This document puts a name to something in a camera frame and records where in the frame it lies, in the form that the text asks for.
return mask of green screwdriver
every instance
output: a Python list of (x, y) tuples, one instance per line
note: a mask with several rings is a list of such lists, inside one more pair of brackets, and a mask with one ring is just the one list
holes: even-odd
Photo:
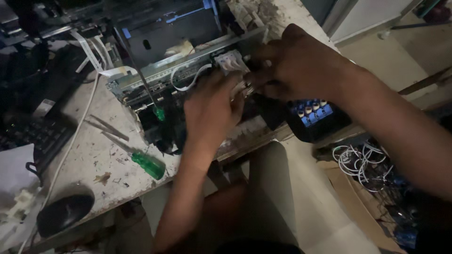
[(116, 140), (108, 133), (101, 133), (121, 149), (123, 149), (127, 153), (127, 155), (131, 157), (132, 161), (140, 165), (140, 167), (143, 168), (146, 173), (148, 173), (156, 180), (162, 179), (163, 174), (165, 173), (165, 164), (163, 162), (150, 155), (145, 155), (141, 152), (135, 152), (132, 148)]

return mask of black mouse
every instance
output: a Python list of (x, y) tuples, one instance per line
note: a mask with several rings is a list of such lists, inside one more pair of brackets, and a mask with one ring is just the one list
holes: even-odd
[(85, 217), (94, 205), (89, 195), (72, 195), (44, 207), (37, 217), (41, 237), (49, 237), (74, 225)]

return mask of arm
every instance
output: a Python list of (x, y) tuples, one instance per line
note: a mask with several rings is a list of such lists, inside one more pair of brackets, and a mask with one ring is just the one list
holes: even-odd
[(253, 58), (272, 63), (247, 76), (261, 93), (337, 104), (381, 143), (411, 183), (452, 201), (452, 136), (369, 71), (293, 24)]
[(155, 252), (165, 252), (192, 232), (199, 220), (204, 196), (202, 184), (217, 148), (242, 116), (244, 99), (230, 101), (241, 76), (214, 72), (201, 80), (184, 104), (188, 137), (179, 171), (155, 234)]

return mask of screwdriver handle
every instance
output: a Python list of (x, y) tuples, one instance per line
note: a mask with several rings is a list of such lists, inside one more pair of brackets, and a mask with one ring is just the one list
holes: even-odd
[(165, 164), (148, 155), (143, 155), (140, 152), (132, 153), (131, 159), (133, 162), (140, 165), (146, 173), (156, 180), (160, 180), (165, 173)]

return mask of keyboard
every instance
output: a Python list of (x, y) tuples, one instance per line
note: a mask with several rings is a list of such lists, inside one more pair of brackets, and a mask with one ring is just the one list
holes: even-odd
[(34, 144), (34, 166), (41, 175), (75, 130), (68, 122), (12, 117), (0, 130), (0, 151)]

